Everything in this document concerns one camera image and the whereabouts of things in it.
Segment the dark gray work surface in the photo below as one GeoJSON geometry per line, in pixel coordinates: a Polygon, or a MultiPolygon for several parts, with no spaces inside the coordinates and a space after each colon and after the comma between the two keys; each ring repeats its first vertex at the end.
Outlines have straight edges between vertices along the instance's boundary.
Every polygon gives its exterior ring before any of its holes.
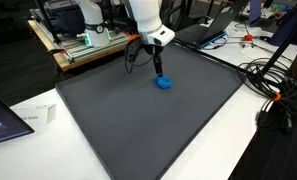
{"type": "Polygon", "coordinates": [[[241,85],[235,70],[173,44],[162,59],[172,89],[155,85],[152,62],[128,74],[124,57],[57,85],[112,179],[160,178],[241,85]]]}

